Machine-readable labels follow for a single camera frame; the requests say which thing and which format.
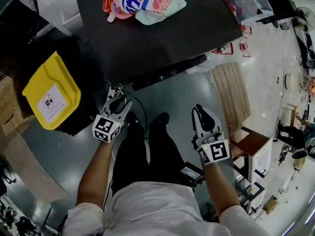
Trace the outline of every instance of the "black table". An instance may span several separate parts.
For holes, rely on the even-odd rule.
[[[112,84],[139,81],[150,74],[163,79],[160,71],[173,75],[180,67],[204,61],[196,56],[242,36],[225,0],[186,0],[184,9],[151,26],[134,17],[109,23],[103,0],[77,2],[87,36],[102,57],[103,73]]]

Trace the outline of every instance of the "person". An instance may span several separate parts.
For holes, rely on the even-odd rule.
[[[208,192],[220,224],[205,222],[185,177],[183,159],[167,133],[169,115],[159,115],[145,133],[134,113],[127,115],[127,137],[113,169],[112,221],[104,221],[113,142],[101,143],[80,181],[77,203],[69,210],[64,236],[267,236],[240,206],[238,196],[216,163],[204,166]]]
[[[315,124],[305,121],[297,114],[296,118],[307,128],[306,132],[297,129],[293,126],[282,126],[281,122],[278,122],[278,134],[276,136],[280,141],[289,144],[296,149],[304,148],[308,139],[315,137]],[[287,133],[290,137],[282,136],[281,132]]]

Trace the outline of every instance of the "cardboard box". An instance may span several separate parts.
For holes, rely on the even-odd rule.
[[[15,93],[13,80],[5,77],[0,81],[0,126],[5,135],[33,120],[34,115],[24,118]]]

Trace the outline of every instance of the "floor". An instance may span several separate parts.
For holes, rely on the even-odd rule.
[[[282,31],[271,24],[253,25],[248,46],[251,58],[243,59],[241,64],[252,115],[244,125],[266,136],[273,136],[278,116],[285,114],[281,107],[288,102],[298,104],[303,101],[294,92],[285,91],[283,100],[281,96],[284,91],[284,73],[296,73],[300,69],[300,51],[292,29]],[[191,143],[194,135],[191,110],[199,103],[224,120],[210,72],[182,73],[140,91],[133,92],[130,85],[124,86],[124,90],[141,100],[148,115],[148,123],[159,113],[168,112],[171,116],[168,132],[177,144],[184,161],[201,167]],[[106,95],[100,93],[98,97],[101,103]],[[144,124],[144,114],[137,101],[134,101],[132,110]],[[126,130],[123,130],[116,139],[114,154],[125,135]],[[36,120],[23,133],[23,137],[46,171],[70,194],[68,198],[52,204],[48,224],[56,228],[67,210],[75,204],[78,183],[98,145],[98,140],[93,138],[91,127],[71,137],[64,133],[44,130]],[[281,147],[281,142],[274,144],[273,160],[277,160]],[[231,160],[223,161],[220,166],[233,182]],[[36,200],[19,179],[16,184],[8,186],[8,196],[37,224],[44,222],[50,205]],[[205,184],[197,187],[195,196],[201,208],[209,202]]]

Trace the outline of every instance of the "black device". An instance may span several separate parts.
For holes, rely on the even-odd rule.
[[[203,180],[205,179],[203,175],[203,170],[199,169],[189,162],[185,163],[185,167],[181,170],[181,173],[188,178],[193,189],[197,187],[198,184],[202,184]]]

